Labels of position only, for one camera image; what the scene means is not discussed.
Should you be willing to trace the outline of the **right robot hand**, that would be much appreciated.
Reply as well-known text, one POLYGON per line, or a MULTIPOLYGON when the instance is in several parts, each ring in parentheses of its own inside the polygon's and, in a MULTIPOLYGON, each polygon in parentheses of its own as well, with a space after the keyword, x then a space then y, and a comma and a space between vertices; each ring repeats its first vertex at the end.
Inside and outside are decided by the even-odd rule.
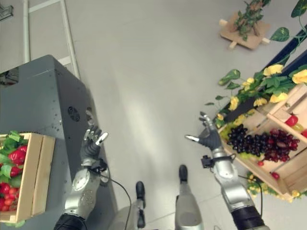
POLYGON ((204 130, 198 136, 185 135, 185 138, 194 142, 197 142, 211 151, 222 147, 221 138, 218 133, 218 129, 214 121, 203 111, 200 111, 199 120, 204 125, 204 130))

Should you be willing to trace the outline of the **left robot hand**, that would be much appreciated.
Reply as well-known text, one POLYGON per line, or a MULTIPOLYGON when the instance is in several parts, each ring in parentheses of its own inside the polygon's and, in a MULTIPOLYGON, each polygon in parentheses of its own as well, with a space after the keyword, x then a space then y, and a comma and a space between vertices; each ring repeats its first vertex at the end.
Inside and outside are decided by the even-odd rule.
POLYGON ((81 166, 93 166, 99 160, 100 149, 107 137, 108 133, 98 126, 87 128, 80 148, 81 166))

